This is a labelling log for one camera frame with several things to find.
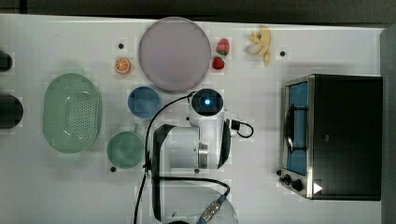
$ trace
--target oven door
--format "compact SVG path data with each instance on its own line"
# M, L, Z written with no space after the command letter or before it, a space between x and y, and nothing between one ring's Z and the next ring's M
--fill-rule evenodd
M311 115L311 78L302 77L288 82L284 88L283 119L283 170L282 185L294 192L311 198L312 185L310 164L312 164L309 125ZM302 187L295 188L301 181Z

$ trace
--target oven window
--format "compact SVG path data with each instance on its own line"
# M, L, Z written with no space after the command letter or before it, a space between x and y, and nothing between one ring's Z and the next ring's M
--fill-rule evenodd
M289 108L308 107L308 84L302 82L289 86ZM287 169L306 175L306 130L307 130L307 110L294 111L294 136L293 152L288 151Z

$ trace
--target orange slice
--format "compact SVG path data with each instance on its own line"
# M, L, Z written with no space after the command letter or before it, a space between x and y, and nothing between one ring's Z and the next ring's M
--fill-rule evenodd
M116 61L116 70L121 75L126 75L131 72L132 66L126 58L120 58Z

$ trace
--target oven knob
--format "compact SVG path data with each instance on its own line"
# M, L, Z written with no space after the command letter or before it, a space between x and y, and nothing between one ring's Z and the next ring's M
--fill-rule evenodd
M279 180L288 186L290 184L291 177L289 175L284 175L283 177L280 177Z
M301 191L303 189L303 182L301 182L300 179L290 181L290 184L291 184L291 187L297 191Z

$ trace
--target blue bowl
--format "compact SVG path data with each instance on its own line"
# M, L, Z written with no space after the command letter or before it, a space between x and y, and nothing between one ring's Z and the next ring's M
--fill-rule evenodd
M157 92L150 87L134 89L128 97L128 107L141 119L151 119L161 108Z

